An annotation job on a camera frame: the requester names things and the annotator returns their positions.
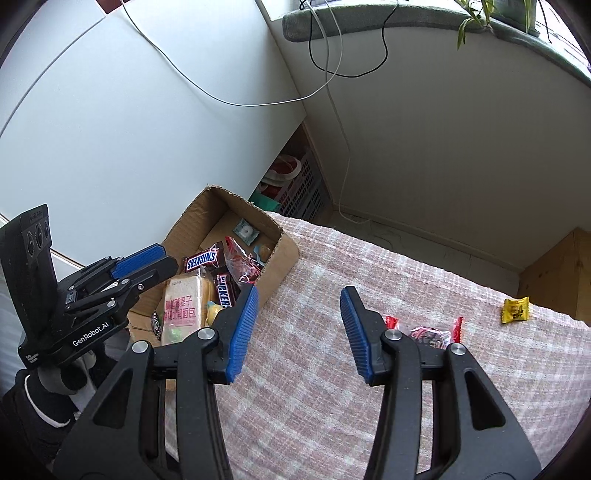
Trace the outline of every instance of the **snickers logo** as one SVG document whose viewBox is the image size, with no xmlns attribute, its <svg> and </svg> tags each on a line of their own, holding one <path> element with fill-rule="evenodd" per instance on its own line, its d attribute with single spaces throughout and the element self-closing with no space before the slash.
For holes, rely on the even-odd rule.
<svg viewBox="0 0 591 480">
<path fill-rule="evenodd" d="M 217 296 L 220 299 L 220 305 L 227 309 L 228 307 L 232 306 L 232 302 L 230 300 L 230 295 L 228 293 L 228 283 L 226 279 L 228 275 L 218 275 L 217 276 Z"/>
<path fill-rule="evenodd" d="M 188 258 L 187 262 L 185 263 L 185 272 L 190 272 L 191 270 L 195 270 L 196 268 L 202 267 L 204 265 L 215 263 L 217 261 L 218 253 L 219 250 L 217 248 L 210 248 L 209 250 L 205 250 L 194 257 Z"/>
</svg>

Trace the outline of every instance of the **bed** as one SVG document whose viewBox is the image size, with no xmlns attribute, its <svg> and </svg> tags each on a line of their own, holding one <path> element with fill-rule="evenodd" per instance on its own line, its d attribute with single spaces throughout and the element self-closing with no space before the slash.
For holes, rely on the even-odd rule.
<svg viewBox="0 0 591 480">
<path fill-rule="evenodd" d="M 357 287 L 369 309 L 400 319 L 402 331 L 450 329 L 490 376 L 542 466 L 577 426 L 591 396 L 591 329 L 542 307 L 501 325 L 506 295 L 436 267 L 302 220 L 274 218 L 300 259 L 261 310 L 242 374 L 216 386 L 236 479 L 361 479 L 382 388 L 355 369 L 339 294 Z M 428 469 L 433 412 L 424 382 L 418 471 Z M 167 392 L 167 450 L 177 456 L 174 393 Z"/>
</svg>

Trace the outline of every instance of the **white cable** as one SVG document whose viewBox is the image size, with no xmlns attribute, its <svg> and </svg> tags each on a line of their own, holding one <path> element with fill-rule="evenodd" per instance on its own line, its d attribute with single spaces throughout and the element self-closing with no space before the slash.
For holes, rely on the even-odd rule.
<svg viewBox="0 0 591 480">
<path fill-rule="evenodd" d="M 340 31 L 339 24 L 336 21 L 335 14 L 333 13 L 330 5 L 328 4 L 328 2 L 326 2 L 326 0 L 324 0 L 324 1 L 326 3 L 326 6 L 329 8 L 330 13 L 332 14 L 333 20 L 335 21 L 336 28 L 339 31 L 340 54 L 342 57 L 343 56 L 343 34 Z M 328 39 L 326 38 L 326 36 L 324 36 L 324 38 L 326 39 L 326 44 L 327 44 L 326 48 L 328 49 Z M 324 70 L 324 79 L 327 80 L 327 77 L 328 77 L 328 59 L 326 59 L 326 69 Z M 343 200 L 343 192 L 345 191 L 345 183 L 347 182 L 347 176 L 349 175 L 349 167 L 351 166 L 351 144 L 349 143 L 349 137 L 347 137 L 347 133 L 345 133 L 345 127 L 343 126 L 343 122 L 340 119 L 339 111 L 336 109 L 335 101 L 333 100 L 332 94 L 330 93 L 330 87 L 328 85 L 328 81 L 326 82 L 326 93 L 329 96 L 330 106 L 332 107 L 333 112 L 335 113 L 336 121 L 339 124 L 340 133 L 343 135 L 343 139 L 345 140 L 345 146 L 347 147 L 347 167 L 345 168 L 345 176 L 343 177 L 343 184 L 340 187 L 339 201 L 337 203 L 339 215 L 351 223 L 356 223 L 357 225 L 363 225 L 364 223 L 368 223 L 371 220 L 367 219 L 367 220 L 363 220 L 362 222 L 358 222 L 357 220 L 353 220 L 352 218 L 349 218 L 349 217 L 346 217 L 345 215 L 343 215 L 343 212 L 341 212 L 341 209 L 340 209 L 340 206 L 341 206 L 341 203 Z"/>
<path fill-rule="evenodd" d="M 320 18 L 318 17 L 316 11 L 314 10 L 314 8 L 312 8 L 312 6 L 310 5 L 310 1 L 306 0 L 306 6 L 308 7 L 308 9 L 310 10 L 310 13 L 313 15 L 313 17 L 316 19 L 316 22 L 318 23 L 318 27 L 320 28 L 320 32 L 322 33 L 322 36 L 324 38 L 324 42 L 326 43 L 326 65 L 324 68 L 324 84 L 321 85 L 317 90 L 315 90 L 314 92 L 312 92 L 311 94 L 305 96 L 305 97 L 301 97 L 301 98 L 295 98 L 292 100 L 284 100 L 282 102 L 271 102 L 271 103 L 254 103 L 254 104 L 247 104 L 247 103 L 234 103 L 234 102 L 227 102 L 225 100 L 222 100 L 221 98 L 216 97 L 215 95 L 212 95 L 211 93 L 209 93 L 208 91 L 204 90 L 202 87 L 200 87 L 199 85 L 197 85 L 197 83 L 195 83 L 194 81 L 192 81 L 189 77 L 187 77 L 175 64 L 174 62 L 168 57 L 168 55 L 166 55 L 162 49 L 160 49 L 153 41 L 151 41 L 145 34 L 144 32 L 141 31 L 141 29 L 137 26 L 137 24 L 134 22 L 134 20 L 131 18 L 131 15 L 129 14 L 129 12 L 127 11 L 127 7 L 125 6 L 125 2 L 124 0 L 119 0 L 121 2 L 121 6 L 123 7 L 123 10 L 125 11 L 125 15 L 127 15 L 127 18 L 129 18 L 129 21 L 132 23 L 132 25 L 135 27 L 135 29 L 138 31 L 138 33 L 144 38 L 145 41 L 147 41 L 152 47 L 154 47 L 158 52 L 160 52 L 160 54 L 172 65 L 172 67 L 185 79 L 187 80 L 191 85 L 193 85 L 195 88 L 197 88 L 199 91 L 203 92 L 205 95 L 207 95 L 208 97 L 217 100 L 218 102 L 221 103 L 225 103 L 226 105 L 232 105 L 232 106 L 242 106 L 242 107 L 257 107 L 257 106 L 272 106 L 272 105 L 284 105 L 286 103 L 293 103 L 293 102 L 301 102 L 302 100 L 306 100 L 308 98 L 311 98 L 312 96 L 314 96 L 315 94 L 317 94 L 319 91 L 321 91 L 324 87 L 326 87 L 326 92 L 328 94 L 329 97 L 329 101 L 330 101 L 330 106 L 333 109 L 333 112 L 335 113 L 336 119 L 337 119 L 337 123 L 339 124 L 339 128 L 341 131 L 341 134 L 343 135 L 343 138 L 345 139 L 345 145 L 347 148 L 347 167 L 345 168 L 345 176 L 343 178 L 343 184 L 341 186 L 340 189 L 340 193 L 339 193 L 339 202 L 338 202 L 338 210 L 339 210 L 339 214 L 341 215 L 342 218 L 344 218 L 345 220 L 348 220 L 349 222 L 352 223 L 357 223 L 357 224 L 363 224 L 363 223 L 367 223 L 370 220 L 364 220 L 363 222 L 357 222 L 356 220 L 353 220 L 351 218 L 346 217 L 345 215 L 343 215 L 343 212 L 341 211 L 341 201 L 342 201 L 342 197 L 343 197 L 343 192 L 345 191 L 345 184 L 347 182 L 347 177 L 349 175 L 349 168 L 351 165 L 351 146 L 349 143 L 349 139 L 347 137 L 347 134 L 345 133 L 345 127 L 343 126 L 343 122 L 340 118 L 339 112 L 336 109 L 336 105 L 335 105 L 335 101 L 332 98 L 332 95 L 330 93 L 330 88 L 329 88 L 329 83 L 330 81 L 335 78 L 337 72 L 339 71 L 340 68 L 340 64 L 343 60 L 343 33 L 341 32 L 341 29 L 339 27 L 339 23 L 336 21 L 336 17 L 335 17 L 335 13 L 332 11 L 329 3 L 327 0 L 324 0 L 324 3 L 326 4 L 326 6 L 328 7 L 330 14 L 332 15 L 333 21 L 335 22 L 335 26 L 339 32 L 339 38 L 340 38 L 340 56 L 339 56 L 339 63 L 337 64 L 334 73 L 330 76 L 330 78 L 328 77 L 328 71 L 329 71 L 329 58 L 330 58 L 330 47 L 329 47 L 329 39 L 328 36 L 326 34 L 326 30 L 324 29 L 324 25 L 322 24 L 322 22 L 320 21 Z"/>
<path fill-rule="evenodd" d="M 145 34 L 144 32 L 142 32 L 139 27 L 136 25 L 136 23 L 134 22 L 134 20 L 131 18 L 129 12 L 127 11 L 127 7 L 125 6 L 124 0 L 119 0 L 121 2 L 121 6 L 123 7 L 123 10 L 125 11 L 125 14 L 127 15 L 127 18 L 129 18 L 129 21 L 133 24 L 133 26 L 135 27 L 135 29 L 138 31 L 138 33 L 144 38 L 144 40 L 146 42 L 148 42 L 150 45 L 152 45 L 156 50 L 158 50 L 160 52 L 160 54 L 166 59 L 168 60 L 168 62 L 172 65 L 172 67 L 185 79 L 187 80 L 191 85 L 193 85 L 195 88 L 197 88 L 198 90 L 200 90 L 201 92 L 203 92 L 205 95 L 207 95 L 210 98 L 213 98 L 214 100 L 217 100 L 218 102 L 222 102 L 225 103 L 226 105 L 232 105 L 232 106 L 248 106 L 248 107 L 254 107 L 254 106 L 272 106 L 272 105 L 284 105 L 286 103 L 293 103 L 293 102 L 301 102 L 302 100 L 306 100 L 314 95 L 316 95 L 319 91 L 321 91 L 324 87 L 328 86 L 329 82 L 335 78 L 337 72 L 339 71 L 339 67 L 340 67 L 340 62 L 343 59 L 343 35 L 340 32 L 340 28 L 339 28 L 339 36 L 340 36 L 340 45 L 341 45 L 341 49 L 340 49 L 340 58 L 339 58 L 339 64 L 337 65 L 335 72 L 331 75 L 331 77 L 329 79 L 326 79 L 326 82 L 324 85 L 322 85 L 320 88 L 318 88 L 317 90 L 315 90 L 313 93 L 306 95 L 305 97 L 301 97 L 301 98 L 294 98 L 292 100 L 284 100 L 282 102 L 271 102 L 271 103 L 254 103 L 254 104 L 247 104 L 247 103 L 234 103 L 234 102 L 227 102 L 225 100 L 222 100 L 221 98 L 216 97 L 215 95 L 212 95 L 211 93 L 207 92 L 206 90 L 204 90 L 203 88 L 201 88 L 199 85 L 197 85 L 197 83 L 195 83 L 194 81 L 192 81 L 189 77 L 187 77 L 175 64 L 172 60 L 170 60 L 170 58 L 168 58 L 168 55 L 166 55 L 162 49 L 160 49 L 156 44 L 154 44 L 154 42 L 152 42 Z M 330 54 L 330 52 L 328 51 L 329 48 L 329 44 L 328 44 L 328 39 L 326 37 L 326 32 L 324 31 L 324 27 L 322 26 L 322 22 L 320 22 L 320 18 L 318 18 L 318 15 L 316 14 L 315 10 L 312 8 L 312 6 L 310 5 L 310 1 L 306 0 L 306 5 L 307 7 L 310 9 L 310 12 L 312 13 L 312 15 L 314 15 L 314 18 L 316 19 L 316 22 L 318 22 L 318 26 L 320 27 L 320 31 L 322 32 L 322 34 L 324 35 L 324 39 L 326 40 L 326 57 L 327 57 L 327 62 L 328 62 L 328 56 Z M 325 73 L 327 74 L 328 71 L 328 65 L 326 67 Z"/>
</svg>

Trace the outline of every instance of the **snickers wrapper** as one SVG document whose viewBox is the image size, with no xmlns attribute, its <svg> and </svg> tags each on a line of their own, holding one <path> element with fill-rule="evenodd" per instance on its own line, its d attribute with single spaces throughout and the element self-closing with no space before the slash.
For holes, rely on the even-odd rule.
<svg viewBox="0 0 591 480">
<path fill-rule="evenodd" d="M 213 277 L 213 283 L 217 293 L 217 303 L 225 309 L 233 307 L 240 294 L 240 289 L 230 275 L 230 272 L 227 269 L 225 272 L 220 271 Z"/>
<path fill-rule="evenodd" d="M 199 267 L 205 269 L 212 275 L 217 271 L 226 267 L 226 258 L 223 254 L 223 242 L 216 242 L 207 250 L 199 252 L 192 257 L 184 259 L 184 272 L 188 273 Z"/>
</svg>

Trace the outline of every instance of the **baseboard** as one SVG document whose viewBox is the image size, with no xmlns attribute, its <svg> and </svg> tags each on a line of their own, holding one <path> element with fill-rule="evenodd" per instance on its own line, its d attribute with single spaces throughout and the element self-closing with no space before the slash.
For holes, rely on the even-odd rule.
<svg viewBox="0 0 591 480">
<path fill-rule="evenodd" d="M 333 205 L 334 210 L 338 211 L 338 205 L 335 203 Z M 426 230 L 423 230 L 421 228 L 412 226 L 412 225 L 407 225 L 406 223 L 402 223 L 402 222 L 397 222 L 395 220 L 391 220 L 388 218 L 384 218 L 381 217 L 379 215 L 373 215 L 371 213 L 368 212 L 363 212 L 361 210 L 356 210 L 353 208 L 349 208 L 346 207 L 344 205 L 341 205 L 340 207 L 341 212 L 343 213 L 348 213 L 350 215 L 355 215 L 357 217 L 360 218 L 367 218 L 370 220 L 373 220 L 375 222 L 381 223 L 383 225 L 387 225 L 390 226 L 392 228 L 396 228 L 398 230 L 402 230 L 403 232 L 406 233 L 410 233 L 412 235 L 416 235 L 419 236 L 421 238 L 424 238 L 425 240 L 430 240 L 431 242 L 435 242 L 441 245 L 445 245 L 446 247 L 450 247 L 453 248 L 455 250 L 458 250 L 460 252 L 464 252 L 465 254 L 468 255 L 472 255 L 473 257 L 477 257 L 480 258 L 481 260 L 486 260 L 487 262 L 493 263 L 495 265 L 498 265 L 499 267 L 502 267 L 506 270 L 510 270 L 512 272 L 516 272 L 516 273 L 520 273 L 521 271 L 523 271 L 523 268 L 518 267 L 517 265 L 511 264 L 510 262 L 506 262 L 504 260 L 501 260 L 500 258 L 491 255 L 489 253 L 483 252 L 482 250 L 479 250 L 477 248 L 471 247 L 470 245 L 466 245 L 463 244 L 461 242 L 457 242 L 455 240 L 451 240 L 449 238 L 445 238 L 439 235 L 436 235 L 434 233 L 431 232 L 427 232 Z"/>
</svg>

